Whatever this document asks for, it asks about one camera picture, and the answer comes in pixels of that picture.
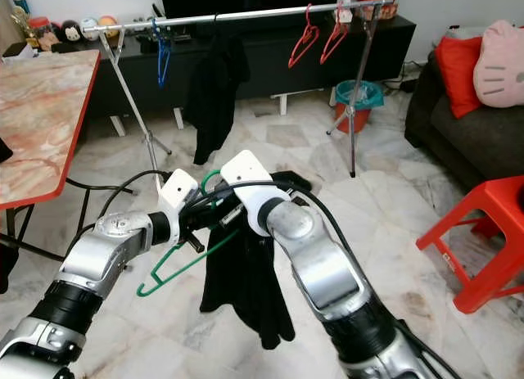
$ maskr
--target dark gray sofa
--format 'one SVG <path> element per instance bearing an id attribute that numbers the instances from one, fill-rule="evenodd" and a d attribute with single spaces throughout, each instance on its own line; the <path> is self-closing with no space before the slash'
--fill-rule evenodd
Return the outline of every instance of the dark gray sofa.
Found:
<path id="1" fill-rule="evenodd" d="M 524 174 L 524 106 L 482 106 L 455 119 L 433 52 L 409 103 L 404 135 L 435 154 L 466 188 Z"/>

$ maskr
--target red table edge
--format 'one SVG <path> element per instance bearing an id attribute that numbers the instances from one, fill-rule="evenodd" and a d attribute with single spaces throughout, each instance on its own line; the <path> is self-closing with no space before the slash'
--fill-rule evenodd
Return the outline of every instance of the red table edge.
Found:
<path id="1" fill-rule="evenodd" d="M 62 191 L 64 190 L 64 185 L 66 184 L 65 180 L 67 178 L 67 174 L 69 173 L 69 167 L 71 166 L 73 155 L 75 154 L 76 142 L 80 135 L 82 123 L 84 122 L 85 111 L 88 108 L 89 98 L 91 97 L 91 91 L 93 90 L 93 85 L 95 83 L 95 78 L 97 76 L 99 65 L 100 52 L 98 52 L 97 61 L 95 62 L 95 66 L 93 69 L 93 74 L 91 75 L 91 80 L 89 81 L 88 92 L 86 93 L 86 96 L 84 98 L 84 104 L 82 105 L 82 110 L 80 111 L 79 122 L 76 124 L 75 131 L 73 132 L 73 139 L 71 141 L 69 153 L 67 154 L 67 158 L 65 159 L 64 169 L 62 170 L 62 174 L 60 176 L 60 180 L 58 181 L 56 189 L 52 192 L 46 193 L 45 195 L 33 196 L 28 199 L 22 199 L 20 201 L 10 201 L 9 203 L 0 204 L 0 210 L 13 209 L 22 205 L 32 205 L 34 203 L 39 203 L 42 201 L 50 201 L 51 199 L 58 197 L 62 193 Z"/>

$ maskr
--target trash bin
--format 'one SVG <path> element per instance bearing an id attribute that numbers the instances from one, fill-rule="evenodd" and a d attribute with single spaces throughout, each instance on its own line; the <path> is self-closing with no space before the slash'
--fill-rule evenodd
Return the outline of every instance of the trash bin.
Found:
<path id="1" fill-rule="evenodd" d="M 350 98 L 355 87 L 354 80 L 346 80 L 335 87 L 335 120 L 338 119 L 350 104 Z M 360 132 L 368 122 L 371 109 L 384 105 L 384 94 L 382 89 L 375 83 L 360 82 L 359 95 L 355 103 L 355 132 Z M 350 120 L 345 119 L 338 125 L 338 130 L 348 133 L 350 131 Z"/>

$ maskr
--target blue clothes hanger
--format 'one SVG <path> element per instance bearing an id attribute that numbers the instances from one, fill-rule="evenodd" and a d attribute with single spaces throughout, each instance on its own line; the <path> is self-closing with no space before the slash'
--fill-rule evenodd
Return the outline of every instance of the blue clothes hanger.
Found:
<path id="1" fill-rule="evenodd" d="M 158 87 L 164 88 L 165 75 L 167 74 L 167 67 L 169 65 L 169 57 L 171 56 L 171 45 L 169 41 L 162 38 L 160 31 L 156 27 L 155 18 L 152 20 L 153 33 L 158 41 Z"/>

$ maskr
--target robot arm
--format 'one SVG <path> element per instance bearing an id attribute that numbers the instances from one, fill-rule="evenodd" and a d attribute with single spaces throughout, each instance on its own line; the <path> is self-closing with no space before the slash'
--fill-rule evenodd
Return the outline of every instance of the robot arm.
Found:
<path id="1" fill-rule="evenodd" d="M 93 315 L 125 265 L 151 245 L 178 240 L 178 213 L 197 189 L 178 169 L 160 191 L 160 212 L 100 218 L 65 258 L 43 300 L 0 341 L 0 378 L 73 378 L 66 366 L 80 356 Z"/>
<path id="2" fill-rule="evenodd" d="M 229 185 L 271 181 L 249 151 L 229 161 L 221 175 Z M 286 251 L 297 285 L 332 338 L 348 377 L 429 378 L 358 263 L 333 241 L 317 211 L 290 202 L 275 186 L 233 190 L 250 227 L 271 235 Z M 66 366 L 79 357 L 92 317 L 125 264 L 151 245 L 178 241 L 178 214 L 196 191 L 197 183 L 178 169 L 160 191 L 159 213 L 99 219 L 75 244 L 33 313 L 0 341 L 0 378 L 73 378 Z"/>

